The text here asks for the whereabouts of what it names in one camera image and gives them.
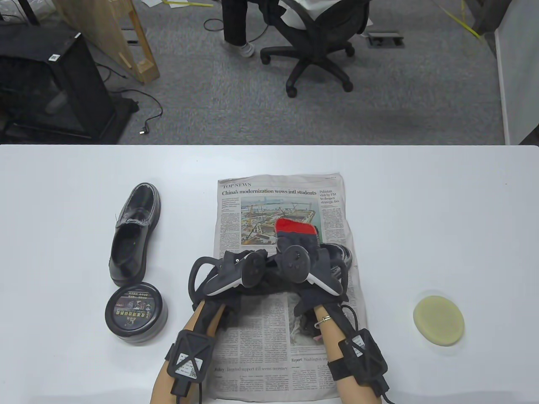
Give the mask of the person's left hand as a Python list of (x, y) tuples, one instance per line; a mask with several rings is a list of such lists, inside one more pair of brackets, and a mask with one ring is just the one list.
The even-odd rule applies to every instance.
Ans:
[(224, 305), (228, 312), (239, 312), (243, 296), (274, 294), (275, 283), (268, 278), (267, 263), (266, 250), (225, 251), (222, 258), (198, 258), (187, 284), (192, 308), (204, 301)]

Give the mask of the person's right hand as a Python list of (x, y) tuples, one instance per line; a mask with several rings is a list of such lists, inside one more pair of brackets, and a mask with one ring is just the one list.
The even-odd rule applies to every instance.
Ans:
[(348, 301), (348, 275), (352, 267), (352, 252), (348, 248), (320, 244), (315, 234), (281, 231), (275, 261), (278, 273), (300, 297), (295, 315), (321, 306), (329, 315), (342, 316), (341, 305)]

